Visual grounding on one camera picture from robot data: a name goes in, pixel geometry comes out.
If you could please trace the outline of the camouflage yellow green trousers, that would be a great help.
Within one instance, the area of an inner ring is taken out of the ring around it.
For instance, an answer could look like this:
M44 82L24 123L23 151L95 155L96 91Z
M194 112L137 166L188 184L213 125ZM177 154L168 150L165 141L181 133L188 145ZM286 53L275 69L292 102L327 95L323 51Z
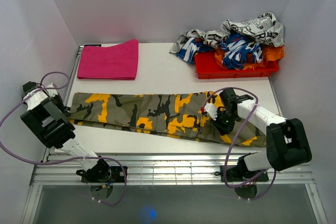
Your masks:
M73 124L111 130L153 134L198 142L234 143L239 147L265 147L265 135L247 123L237 122L233 132L220 135L211 118L201 112L209 98L223 107L219 95L211 91L189 94L103 94L77 92L69 108Z

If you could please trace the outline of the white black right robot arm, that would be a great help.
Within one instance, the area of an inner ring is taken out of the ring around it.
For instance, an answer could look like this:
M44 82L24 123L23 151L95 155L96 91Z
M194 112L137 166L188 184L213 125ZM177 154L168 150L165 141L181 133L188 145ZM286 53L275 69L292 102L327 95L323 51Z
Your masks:
M223 182L244 182L254 178L267 181L267 170L277 172L312 160L312 153L303 123L297 119L286 119L258 105L251 94L237 95L233 88L218 91L223 107L211 101L203 106L211 123L220 134L233 132L237 122L251 123L266 137L266 149L241 156L235 166L221 166Z

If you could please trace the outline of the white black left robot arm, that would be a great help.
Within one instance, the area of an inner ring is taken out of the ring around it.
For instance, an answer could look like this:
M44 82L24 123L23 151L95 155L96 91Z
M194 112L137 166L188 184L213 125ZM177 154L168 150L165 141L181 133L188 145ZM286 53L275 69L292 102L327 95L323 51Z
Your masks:
M76 174L84 180L93 183L109 181L112 177L111 167L76 139L75 127L68 120L67 107L56 91L56 85L52 83L47 90L39 91L42 87L36 82L23 85L27 111L20 116L21 120L47 148L53 147L79 158L82 169Z

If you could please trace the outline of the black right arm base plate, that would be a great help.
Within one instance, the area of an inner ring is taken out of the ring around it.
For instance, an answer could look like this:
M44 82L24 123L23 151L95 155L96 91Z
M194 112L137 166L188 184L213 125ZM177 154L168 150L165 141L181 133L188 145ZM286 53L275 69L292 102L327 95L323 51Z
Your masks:
M227 182L244 182L249 180L250 178L254 177L258 171L253 171L253 172L246 172L242 175L238 175L235 171L234 168L229 168L226 171L226 178ZM260 176L256 178L257 182L268 182L269 177L267 173L262 173Z

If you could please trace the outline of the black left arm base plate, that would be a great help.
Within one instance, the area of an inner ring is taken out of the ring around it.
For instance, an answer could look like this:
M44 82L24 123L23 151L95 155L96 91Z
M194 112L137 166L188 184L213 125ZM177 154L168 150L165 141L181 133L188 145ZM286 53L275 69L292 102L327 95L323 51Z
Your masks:
M128 167L123 166L124 172L120 166L111 166L110 169L107 171L107 174L102 179L95 178L94 180L88 180L81 176L80 181L82 183L109 183L109 182L115 182L115 183L124 183L125 175L128 173Z

